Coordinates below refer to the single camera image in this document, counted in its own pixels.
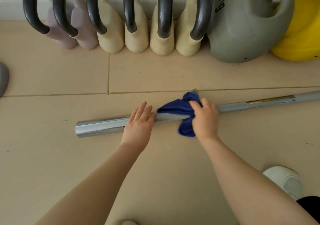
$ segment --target microfiber towel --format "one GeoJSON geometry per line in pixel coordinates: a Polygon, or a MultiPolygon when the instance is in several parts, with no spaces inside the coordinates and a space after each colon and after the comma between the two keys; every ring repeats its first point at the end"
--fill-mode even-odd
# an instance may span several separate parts
{"type": "Polygon", "coordinates": [[[157,113],[170,113],[170,114],[186,114],[190,115],[190,118],[182,120],[179,126],[179,134],[185,137],[194,137],[195,133],[192,128],[192,120],[195,117],[195,113],[189,104],[189,101],[196,101],[200,105],[199,95],[195,92],[188,92],[183,95],[182,99],[176,99],[170,103],[165,104],[157,110],[157,113]]]}

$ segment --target silver metal pipe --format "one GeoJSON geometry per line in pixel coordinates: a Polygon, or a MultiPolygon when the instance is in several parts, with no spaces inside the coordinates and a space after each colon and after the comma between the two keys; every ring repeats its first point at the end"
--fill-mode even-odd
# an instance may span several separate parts
{"type": "MultiPolygon", "coordinates": [[[[284,104],[293,104],[298,102],[320,99],[320,91],[294,94],[276,98],[260,99],[248,102],[238,102],[217,106],[220,113],[236,112],[251,108],[276,106],[284,104]]],[[[122,131],[129,121],[130,116],[114,117],[99,120],[79,121],[75,126],[75,133],[78,137],[91,137],[96,135],[104,135],[113,132],[122,131]]],[[[189,118],[189,115],[175,114],[157,114],[155,122],[167,122],[174,120],[183,120],[189,118]]]]}

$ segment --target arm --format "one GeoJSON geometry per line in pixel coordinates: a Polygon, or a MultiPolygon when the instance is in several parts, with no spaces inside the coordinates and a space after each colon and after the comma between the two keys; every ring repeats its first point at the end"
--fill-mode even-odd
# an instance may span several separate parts
{"type": "Polygon", "coordinates": [[[150,140],[155,114],[144,102],[132,113],[118,149],[54,205],[36,225],[105,224],[119,189],[150,140]]]}
{"type": "Polygon", "coordinates": [[[240,224],[318,224],[297,202],[247,164],[218,137],[218,111],[202,99],[190,101],[194,132],[210,157],[220,187],[240,224]]]}

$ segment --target black pants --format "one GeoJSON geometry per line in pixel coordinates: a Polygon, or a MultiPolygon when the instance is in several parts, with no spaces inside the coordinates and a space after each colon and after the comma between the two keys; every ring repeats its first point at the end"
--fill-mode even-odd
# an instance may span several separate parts
{"type": "Polygon", "coordinates": [[[320,197],[307,196],[297,200],[298,204],[303,207],[318,223],[320,223],[320,197]]]}

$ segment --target tile floor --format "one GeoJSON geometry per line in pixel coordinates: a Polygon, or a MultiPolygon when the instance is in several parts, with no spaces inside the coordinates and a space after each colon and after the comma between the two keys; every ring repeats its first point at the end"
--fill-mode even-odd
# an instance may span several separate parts
{"type": "MultiPolygon", "coordinates": [[[[11,74],[0,99],[0,224],[34,224],[118,146],[121,133],[77,138],[79,120],[128,114],[144,100],[156,109],[193,88],[217,104],[320,90],[320,60],[266,54],[226,64],[208,47],[190,58],[126,48],[109,56],[100,47],[62,50],[26,22],[0,22],[0,61],[11,74]]],[[[106,224],[237,224],[206,153],[178,125],[154,126],[106,224]]],[[[314,101],[221,115],[219,134],[258,170],[291,167],[306,195],[320,195],[319,126],[314,101]]]]}

